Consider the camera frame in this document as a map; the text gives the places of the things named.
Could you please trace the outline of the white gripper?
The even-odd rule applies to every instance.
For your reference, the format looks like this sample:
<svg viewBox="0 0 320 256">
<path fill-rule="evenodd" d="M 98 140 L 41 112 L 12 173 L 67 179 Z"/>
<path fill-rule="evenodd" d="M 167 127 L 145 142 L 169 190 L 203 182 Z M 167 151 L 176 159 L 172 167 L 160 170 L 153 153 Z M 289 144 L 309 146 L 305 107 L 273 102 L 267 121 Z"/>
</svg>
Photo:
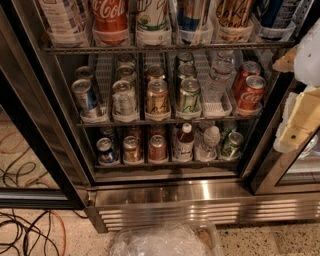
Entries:
<svg viewBox="0 0 320 256">
<path fill-rule="evenodd" d="M 275 61 L 278 72 L 293 72 L 297 46 Z M 273 148 L 280 153 L 296 150 L 320 126 L 320 88 L 307 86 L 302 93 L 290 92 L 285 102 Z"/>
</svg>

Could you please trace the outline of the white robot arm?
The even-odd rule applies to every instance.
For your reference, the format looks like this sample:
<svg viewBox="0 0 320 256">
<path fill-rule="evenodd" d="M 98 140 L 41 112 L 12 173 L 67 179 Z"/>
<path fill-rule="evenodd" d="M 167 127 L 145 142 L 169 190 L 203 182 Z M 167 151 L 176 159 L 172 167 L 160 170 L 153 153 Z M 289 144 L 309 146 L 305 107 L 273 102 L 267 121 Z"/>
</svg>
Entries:
<svg viewBox="0 0 320 256">
<path fill-rule="evenodd" d="M 290 93 L 278 126 L 273 148 L 281 153 L 296 150 L 320 126 L 320 19 L 284 56 L 273 64 L 280 72 L 293 72 L 306 85 Z"/>
</svg>

